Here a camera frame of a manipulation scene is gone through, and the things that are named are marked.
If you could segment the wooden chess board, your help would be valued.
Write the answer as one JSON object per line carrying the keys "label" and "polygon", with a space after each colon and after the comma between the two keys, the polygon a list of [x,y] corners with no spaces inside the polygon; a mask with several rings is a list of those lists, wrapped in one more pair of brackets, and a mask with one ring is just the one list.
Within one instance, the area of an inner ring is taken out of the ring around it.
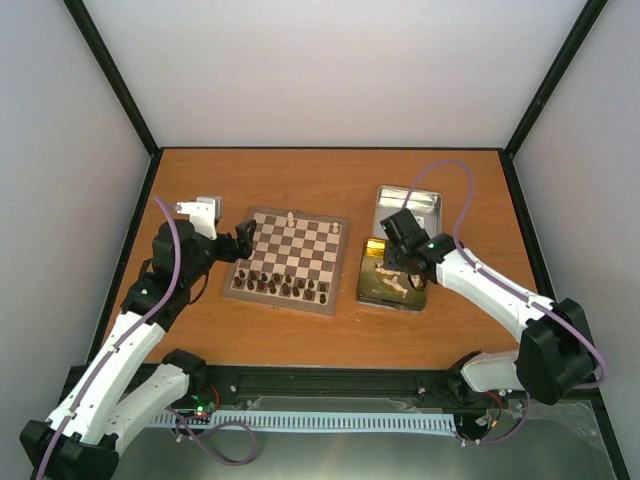
{"label": "wooden chess board", "polygon": [[[295,227],[287,226],[286,216],[294,214]],[[342,265],[346,251],[346,244],[350,222],[346,218],[325,216],[301,211],[287,211],[267,207],[252,207],[248,218],[255,219],[257,227],[253,241],[253,253],[248,259],[236,261],[232,265],[223,288],[223,296],[228,299],[268,305],[275,308],[285,308],[315,314],[331,316],[335,312]],[[332,225],[337,222],[341,229],[339,234],[332,232]],[[239,278],[238,272],[243,270],[246,277],[242,280],[242,287],[234,286],[234,279]],[[250,272],[257,274],[257,281],[253,281],[254,290],[246,288]],[[268,281],[264,282],[263,292],[257,290],[261,273],[265,273]],[[269,292],[269,282],[274,282],[274,273],[280,275],[280,282],[275,283],[276,293]],[[281,293],[285,284],[285,277],[293,278],[288,296]],[[297,287],[299,279],[305,281],[305,287],[300,290],[300,296],[294,297],[292,290]],[[314,281],[314,288],[307,287],[308,281]],[[319,286],[327,284],[326,293],[319,291]],[[312,300],[305,298],[305,291],[312,290]],[[319,297],[326,295],[326,303],[321,304]]]}

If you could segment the green lit circuit board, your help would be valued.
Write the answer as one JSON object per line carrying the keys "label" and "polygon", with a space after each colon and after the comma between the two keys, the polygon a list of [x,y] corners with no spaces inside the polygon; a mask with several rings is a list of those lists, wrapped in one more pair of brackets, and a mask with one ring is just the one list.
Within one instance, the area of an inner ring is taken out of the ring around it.
{"label": "green lit circuit board", "polygon": [[194,412],[197,416],[210,416],[220,408],[220,394],[214,387],[193,395],[192,399],[196,404]]}

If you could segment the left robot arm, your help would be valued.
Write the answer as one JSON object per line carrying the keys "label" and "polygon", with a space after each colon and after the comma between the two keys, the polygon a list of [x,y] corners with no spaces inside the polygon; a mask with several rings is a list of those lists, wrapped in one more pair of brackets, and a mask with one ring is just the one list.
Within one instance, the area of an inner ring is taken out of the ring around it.
{"label": "left robot arm", "polygon": [[121,305],[109,339],[73,389],[44,421],[30,420],[20,442],[36,479],[109,479],[131,441],[174,402],[201,400],[206,363],[177,349],[133,392],[125,390],[149,352],[191,304],[191,289],[217,262],[253,252],[256,223],[218,234],[217,223],[169,219],[152,242],[152,256]]}

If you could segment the black frame post left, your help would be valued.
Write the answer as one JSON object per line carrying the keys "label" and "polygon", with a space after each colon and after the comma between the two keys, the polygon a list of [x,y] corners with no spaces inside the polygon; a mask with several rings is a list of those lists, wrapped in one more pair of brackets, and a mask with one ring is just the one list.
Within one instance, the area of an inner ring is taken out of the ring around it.
{"label": "black frame post left", "polygon": [[85,2],[81,0],[63,0],[63,3],[109,83],[144,150],[151,159],[157,157],[160,148]]}

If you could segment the black frame post right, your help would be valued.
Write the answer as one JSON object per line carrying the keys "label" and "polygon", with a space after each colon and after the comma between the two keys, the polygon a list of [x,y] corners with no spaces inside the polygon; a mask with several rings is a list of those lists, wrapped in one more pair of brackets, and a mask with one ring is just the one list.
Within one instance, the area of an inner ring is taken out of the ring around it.
{"label": "black frame post right", "polygon": [[504,149],[508,160],[513,161],[525,143],[607,3],[607,0],[588,0],[584,3]]}

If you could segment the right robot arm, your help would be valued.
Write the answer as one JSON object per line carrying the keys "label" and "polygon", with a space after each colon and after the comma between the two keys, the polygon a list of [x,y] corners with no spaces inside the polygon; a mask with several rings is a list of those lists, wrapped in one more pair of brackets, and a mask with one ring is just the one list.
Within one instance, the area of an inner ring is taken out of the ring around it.
{"label": "right robot arm", "polygon": [[432,283],[449,289],[496,320],[518,347],[502,353],[474,353],[458,372],[474,392],[515,390],[553,405],[568,393],[593,385],[601,362],[576,328],[582,307],[534,293],[484,264],[452,236],[430,236],[406,208],[380,222],[387,237],[385,261],[406,273],[412,288]]}

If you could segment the gold tin box base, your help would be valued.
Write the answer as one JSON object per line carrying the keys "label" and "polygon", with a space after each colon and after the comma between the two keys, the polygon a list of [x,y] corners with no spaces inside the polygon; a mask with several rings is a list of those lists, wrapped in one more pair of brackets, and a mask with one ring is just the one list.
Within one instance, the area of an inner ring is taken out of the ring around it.
{"label": "gold tin box base", "polygon": [[427,291],[414,289],[405,273],[392,270],[384,259],[386,241],[368,238],[363,245],[356,300],[365,305],[420,312]]}

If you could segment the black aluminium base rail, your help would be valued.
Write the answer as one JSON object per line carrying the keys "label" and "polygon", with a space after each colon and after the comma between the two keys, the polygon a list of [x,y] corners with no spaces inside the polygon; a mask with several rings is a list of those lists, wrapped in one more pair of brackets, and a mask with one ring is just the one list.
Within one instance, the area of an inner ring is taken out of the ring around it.
{"label": "black aluminium base rail", "polygon": [[239,407],[264,397],[389,399],[447,413],[479,411],[490,396],[464,387],[447,370],[341,369],[208,365],[198,393]]}

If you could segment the silver tin lid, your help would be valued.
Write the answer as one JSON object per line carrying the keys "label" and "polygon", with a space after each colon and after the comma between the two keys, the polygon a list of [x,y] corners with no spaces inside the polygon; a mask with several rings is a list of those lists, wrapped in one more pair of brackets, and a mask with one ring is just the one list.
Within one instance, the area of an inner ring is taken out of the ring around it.
{"label": "silver tin lid", "polygon": [[[407,188],[382,185],[377,191],[375,201],[372,237],[386,239],[380,222],[400,210],[408,193]],[[434,237],[442,231],[442,198],[439,193],[415,190],[407,203],[407,208],[416,218],[417,223]]]}

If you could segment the black frame post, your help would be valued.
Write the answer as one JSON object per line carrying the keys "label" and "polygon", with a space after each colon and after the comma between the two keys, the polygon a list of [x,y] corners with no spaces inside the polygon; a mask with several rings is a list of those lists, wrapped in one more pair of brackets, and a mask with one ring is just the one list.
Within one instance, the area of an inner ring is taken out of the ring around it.
{"label": "black frame post", "polygon": [[85,2],[81,0],[63,0],[63,3],[109,83],[144,150],[151,159],[157,157],[160,148]]}
{"label": "black frame post", "polygon": [[513,161],[525,143],[607,3],[607,0],[588,0],[584,3],[504,149],[508,160]]}

